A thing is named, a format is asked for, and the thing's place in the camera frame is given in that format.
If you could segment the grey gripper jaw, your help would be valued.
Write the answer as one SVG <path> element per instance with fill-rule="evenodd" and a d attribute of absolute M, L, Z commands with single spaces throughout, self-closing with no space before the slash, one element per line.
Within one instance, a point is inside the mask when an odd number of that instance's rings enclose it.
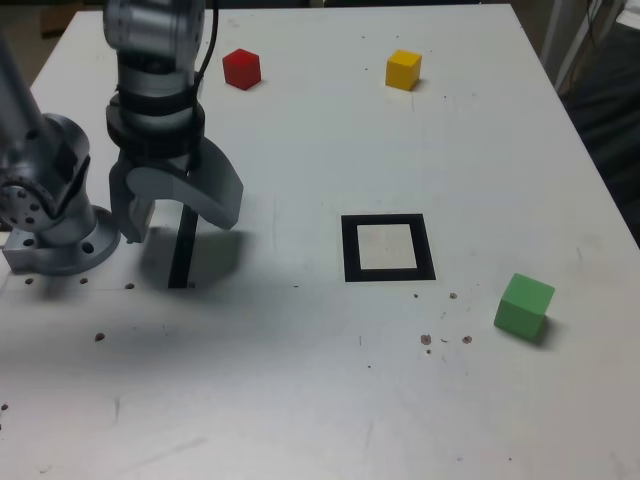
<path fill-rule="evenodd" d="M 134 165 L 119 158 L 109 173 L 111 212 L 120 232 L 128 241 L 143 243 L 155 210 L 155 201 L 144 199 L 130 190 L 127 178 Z"/>
<path fill-rule="evenodd" d="M 127 186 L 140 199 L 174 200 L 224 230 L 238 222 L 243 183 L 227 156 L 210 140 L 201 140 L 196 165 L 187 175 L 154 167 L 134 168 Z"/>

